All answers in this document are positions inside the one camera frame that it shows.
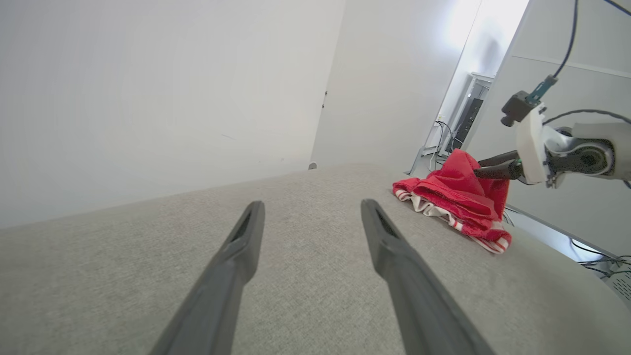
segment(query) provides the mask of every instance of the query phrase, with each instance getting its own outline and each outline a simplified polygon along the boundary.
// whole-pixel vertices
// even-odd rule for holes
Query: cable
[[[515,223],[513,223],[512,219],[510,219],[510,216],[506,211],[502,212],[502,216],[504,217],[506,223],[510,224],[513,227],[515,226]]]
[[[625,121],[628,124],[631,124],[631,119],[629,119],[629,118],[627,118],[627,117],[625,117],[625,116],[623,116],[621,114],[617,114],[617,113],[610,112],[610,111],[605,111],[605,110],[581,109],[581,110],[568,111],[568,112],[562,113],[562,114],[560,114],[558,116],[552,117],[551,119],[545,121],[543,123],[543,125],[545,126],[546,124],[548,124],[548,123],[550,123],[550,122],[552,122],[554,120],[560,119],[561,117],[568,116],[568,115],[571,115],[571,114],[577,114],[577,113],[581,113],[581,112],[588,112],[588,113],[595,113],[595,114],[606,114],[606,115],[609,115],[609,116],[611,116],[613,118],[621,119],[622,121]]]
[[[437,148],[436,148],[436,152],[438,151],[438,149],[440,149],[440,142],[442,141],[442,135],[444,134],[444,131],[442,130],[442,126],[441,126],[441,125],[439,125],[439,127],[440,127],[440,139],[438,140],[438,146],[437,146]],[[427,166],[427,164],[423,162],[423,165],[425,165],[425,167],[427,168],[427,170],[428,170],[428,171],[430,171],[430,172],[432,172],[432,171],[433,171],[433,170],[432,170],[432,159],[435,157],[436,152],[434,152],[434,153],[432,154],[432,157],[430,158],[430,166]]]
[[[604,256],[605,258],[608,258],[608,256],[607,256],[606,254],[602,254],[602,253],[599,253],[598,251],[593,251],[593,250],[589,250],[589,249],[585,249],[585,248],[583,248],[582,246],[580,246],[580,245],[576,244],[576,243],[574,242],[574,240],[572,240],[572,244],[573,244],[576,248],[583,249],[584,251],[588,251],[588,252],[590,252],[590,253],[594,253],[594,254],[602,255],[602,256]]]
[[[608,277],[611,277],[612,275],[615,275],[615,274],[624,274],[624,273],[626,273],[626,272],[631,272],[631,270],[625,270],[625,271],[616,271],[616,272],[612,272],[612,273],[610,273],[610,274],[609,274],[609,276],[608,276]]]
[[[574,19],[572,20],[572,36],[570,37],[570,45],[567,47],[565,58],[563,58],[561,65],[557,69],[557,72],[554,73],[553,75],[555,78],[557,77],[559,73],[561,73],[561,69],[563,69],[563,67],[565,66],[565,63],[567,63],[567,60],[570,57],[570,53],[572,52],[572,47],[574,46],[574,37],[576,36],[576,23],[578,19],[579,19],[579,0],[574,0]]]
[[[584,262],[584,263],[579,263],[580,266],[594,266],[596,265],[598,262]]]
[[[454,144],[454,139],[456,138],[456,135],[454,134],[454,132],[451,130],[451,128],[449,127],[448,124],[446,124],[445,122],[441,122],[441,121],[436,121],[439,124],[444,124],[445,127],[447,127],[447,129],[449,130],[449,135],[451,135],[451,144]]]
[[[456,138],[456,135],[458,134],[458,132],[460,132],[460,127],[461,127],[462,125],[463,125],[462,123],[461,123],[461,124],[458,124],[458,127],[456,127],[456,130],[454,131],[454,139],[452,139],[452,140],[451,140],[451,152],[452,152],[452,153],[454,152],[454,142],[455,142],[455,141],[459,141],[459,142],[461,143],[461,144],[460,144],[460,147],[461,147],[461,148],[463,147],[463,143],[464,143],[464,142]]]
[[[617,260],[617,259],[614,259],[614,258],[602,258],[600,260],[594,260],[592,262],[579,262],[579,264],[583,265],[585,263],[595,264],[595,263],[604,263],[604,262],[616,263],[616,264],[622,263],[622,264],[631,265],[631,263],[623,262],[621,260]]]
[[[440,139],[438,140],[438,146],[436,147],[436,151],[432,154],[432,158],[430,159],[430,167],[432,166],[432,159],[434,159],[434,169],[430,169],[430,171],[436,170],[436,155],[440,152],[440,146],[442,145],[442,136],[445,134],[445,131],[442,130],[442,126],[440,126]]]
[[[607,276],[610,276],[610,275],[609,275],[609,273],[604,272],[604,271],[602,271],[602,270],[598,270],[598,269],[596,269],[596,268],[592,268],[592,267],[584,267],[584,268],[588,268],[589,270],[594,270],[594,271],[601,272],[601,273],[603,273],[606,277],[607,277]]]
[[[604,0],[606,3],[610,3],[614,8],[619,9],[620,11],[624,12],[625,14],[631,16],[631,11],[623,8],[622,6],[618,5],[617,3],[613,2],[612,0]]]

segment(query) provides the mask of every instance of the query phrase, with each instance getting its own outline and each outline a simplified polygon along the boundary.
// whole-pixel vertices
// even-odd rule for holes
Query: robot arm
[[[542,103],[524,117],[515,115],[518,111],[511,106],[517,102],[516,95],[502,109],[507,114],[502,122],[519,122],[517,150],[481,160],[482,168],[476,170],[479,178],[545,182],[549,188],[557,188],[569,172],[631,179],[631,124],[575,124],[573,128],[555,129],[544,126]]]

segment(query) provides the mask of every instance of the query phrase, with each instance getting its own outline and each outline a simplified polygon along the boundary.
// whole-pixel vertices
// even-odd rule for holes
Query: white stripe
[[[463,231],[463,222],[462,220],[456,218],[455,216],[453,216],[449,211],[447,211],[444,208],[440,208],[436,205],[434,205],[433,203],[427,201],[426,199],[418,196],[417,194],[415,194],[414,192],[410,193],[407,192],[405,190],[397,190],[397,192],[394,193],[399,200],[401,201],[407,201],[407,200],[411,200],[412,201],[412,206],[414,207],[414,211],[416,212],[421,212],[422,214],[428,216],[428,217],[438,217],[439,219],[445,221],[446,223],[449,224],[449,226],[455,228],[457,231],[462,232]],[[504,230],[504,227],[502,225],[501,222],[498,221],[493,221],[492,229],[501,229]],[[492,242],[492,241],[487,241],[486,239],[484,239],[484,241],[482,241],[482,238],[478,238],[478,237],[474,237],[474,236],[468,236],[469,238],[471,238],[471,240],[473,240],[474,242],[478,243],[480,246],[482,246],[482,248],[485,248],[486,250],[490,251],[491,253],[494,254],[502,254],[505,250],[503,250],[502,248],[500,248],[499,246],[494,246],[495,243],[503,246],[505,249],[507,249],[509,247],[509,243],[506,239],[504,238],[500,238],[497,242]]]
[[[476,242],[476,243],[480,244],[480,245],[482,246],[482,248],[485,248],[486,250],[490,251],[491,253],[494,253],[494,254],[502,254],[502,253],[504,252],[503,250],[501,250],[501,251],[500,251],[500,250],[496,250],[496,249],[493,249],[493,248],[489,247],[489,246],[488,246],[488,245],[486,245],[483,241],[480,241],[480,240],[479,240],[478,238],[476,238],[476,237],[469,236],[469,238],[471,238],[471,240],[473,240],[474,242]]]
[[[497,220],[494,220],[491,223],[491,229],[499,229],[501,231],[505,231],[506,230],[506,229],[504,229],[504,226],[502,225],[502,223],[497,221]]]
[[[497,244],[499,244],[499,245],[501,245],[501,246],[503,246],[503,247],[504,247],[504,248],[506,248],[506,249],[508,249],[508,247],[509,247],[509,241],[508,241],[508,240],[506,240],[506,239],[504,239],[504,237],[501,237],[500,239],[498,239],[498,240],[496,241],[496,243],[497,243]]]

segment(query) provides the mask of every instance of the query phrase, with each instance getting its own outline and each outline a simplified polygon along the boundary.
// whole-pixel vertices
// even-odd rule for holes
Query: gray carpet
[[[391,193],[405,175],[346,165],[0,231],[1,354],[146,354],[252,200],[259,268],[233,354],[402,354],[360,202],[374,198],[498,354],[631,349],[631,315],[594,275],[514,232],[492,255]]]

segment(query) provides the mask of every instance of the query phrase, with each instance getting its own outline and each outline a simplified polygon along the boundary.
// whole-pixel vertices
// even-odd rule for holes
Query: doorway
[[[424,178],[464,139],[493,85],[529,0],[481,0],[436,120],[410,174]]]

